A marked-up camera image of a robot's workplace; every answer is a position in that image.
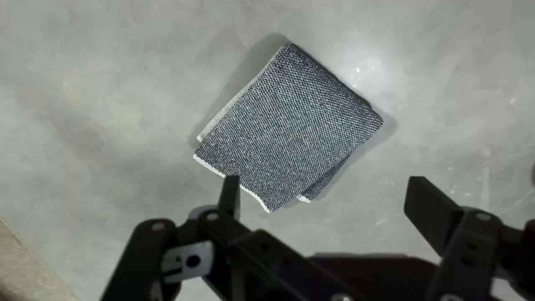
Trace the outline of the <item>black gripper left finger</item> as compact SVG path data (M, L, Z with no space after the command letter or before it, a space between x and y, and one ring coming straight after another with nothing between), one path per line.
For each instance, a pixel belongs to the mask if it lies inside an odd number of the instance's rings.
M193 208L180 225L136 223L100 301L175 301L202 279L220 301L357 301L357 290L265 230L238 222L238 178L218 202Z

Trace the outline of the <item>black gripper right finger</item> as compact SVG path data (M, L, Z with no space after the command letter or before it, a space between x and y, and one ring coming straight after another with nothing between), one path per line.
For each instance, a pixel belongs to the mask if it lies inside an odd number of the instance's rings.
M422 175L407 178L402 210L439 255L427 301L498 301L494 279L535 301L535 218L514 228L491 212L457 205Z

